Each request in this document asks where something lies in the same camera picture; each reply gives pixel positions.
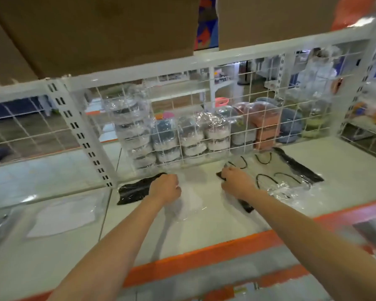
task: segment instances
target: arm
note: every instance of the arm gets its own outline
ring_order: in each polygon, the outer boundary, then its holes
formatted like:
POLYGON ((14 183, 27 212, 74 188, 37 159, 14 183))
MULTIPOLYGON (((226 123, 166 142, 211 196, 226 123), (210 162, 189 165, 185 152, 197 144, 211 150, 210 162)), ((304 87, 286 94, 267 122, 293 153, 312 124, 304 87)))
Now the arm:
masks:
POLYGON ((248 202, 336 301, 376 300, 376 260, 295 209, 259 190, 236 168, 224 168, 222 188, 248 202))
POLYGON ((82 258, 49 301, 115 300, 157 213, 181 196, 177 185, 174 174, 152 182, 149 195, 82 258))

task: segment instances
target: orange plastic bag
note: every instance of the orange plastic bag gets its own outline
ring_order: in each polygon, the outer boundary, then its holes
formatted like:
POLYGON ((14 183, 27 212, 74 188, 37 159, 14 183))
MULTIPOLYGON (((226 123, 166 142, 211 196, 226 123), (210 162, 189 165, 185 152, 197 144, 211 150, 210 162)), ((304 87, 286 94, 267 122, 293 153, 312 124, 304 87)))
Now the orange plastic bag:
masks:
POLYGON ((372 13, 376 0, 340 0, 336 7, 332 30, 341 30, 372 13))

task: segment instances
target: brown cardboard box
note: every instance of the brown cardboard box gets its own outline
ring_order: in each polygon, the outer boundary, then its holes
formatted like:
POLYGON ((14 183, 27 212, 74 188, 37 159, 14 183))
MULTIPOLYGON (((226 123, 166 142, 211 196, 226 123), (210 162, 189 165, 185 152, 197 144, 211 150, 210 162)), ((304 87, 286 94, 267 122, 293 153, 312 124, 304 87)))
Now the brown cardboard box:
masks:
POLYGON ((0 26, 0 85, 36 80, 26 60, 0 26))
POLYGON ((39 77, 193 54, 200 0, 0 0, 0 24, 39 77))
POLYGON ((339 0, 218 0, 219 48, 281 41, 331 30, 339 0))

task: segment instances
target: person's left hand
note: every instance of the person's left hand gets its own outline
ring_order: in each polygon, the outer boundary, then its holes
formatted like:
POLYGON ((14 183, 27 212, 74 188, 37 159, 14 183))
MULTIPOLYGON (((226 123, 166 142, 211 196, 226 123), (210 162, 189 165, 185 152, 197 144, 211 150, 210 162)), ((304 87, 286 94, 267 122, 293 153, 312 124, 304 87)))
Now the person's left hand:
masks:
POLYGON ((163 205, 174 202, 180 196, 176 174, 162 174, 150 184, 149 197, 160 200, 163 205))

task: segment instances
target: hand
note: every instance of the hand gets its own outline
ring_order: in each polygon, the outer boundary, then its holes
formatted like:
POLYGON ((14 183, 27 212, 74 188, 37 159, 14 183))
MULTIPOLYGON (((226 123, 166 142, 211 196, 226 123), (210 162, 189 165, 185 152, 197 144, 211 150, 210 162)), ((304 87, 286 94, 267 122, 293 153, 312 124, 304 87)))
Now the hand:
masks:
POLYGON ((150 184, 149 197, 158 199, 162 205, 174 202, 180 196, 181 188, 176 174, 162 174, 150 184))
POLYGON ((236 199, 242 199, 247 202, 248 199, 259 191, 256 189, 251 177, 236 167, 223 168, 221 177, 226 179, 221 184, 223 190, 236 199))

